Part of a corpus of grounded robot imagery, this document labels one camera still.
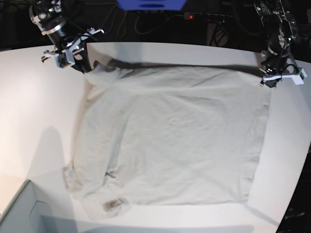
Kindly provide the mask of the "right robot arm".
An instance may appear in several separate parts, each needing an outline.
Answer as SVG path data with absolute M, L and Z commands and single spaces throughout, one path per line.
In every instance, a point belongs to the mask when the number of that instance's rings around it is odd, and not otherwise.
M 29 8 L 31 22 L 43 36 L 54 45 L 53 50 L 43 52 L 41 62 L 53 58 L 60 69 L 73 68 L 81 73 L 91 71 L 86 41 L 96 40 L 96 34 L 104 30 L 95 29 L 74 21 L 81 15 L 81 0 L 36 0 Z

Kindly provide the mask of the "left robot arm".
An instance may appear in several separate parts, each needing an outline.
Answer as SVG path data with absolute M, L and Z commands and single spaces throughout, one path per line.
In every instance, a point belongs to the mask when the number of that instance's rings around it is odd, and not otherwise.
M 254 7 L 267 34 L 267 49 L 261 52 L 259 69 L 263 74 L 261 86 L 276 87 L 285 78 L 295 85 L 303 85 L 307 74 L 292 55 L 291 45 L 296 40 L 296 20 L 281 0 L 256 0 Z

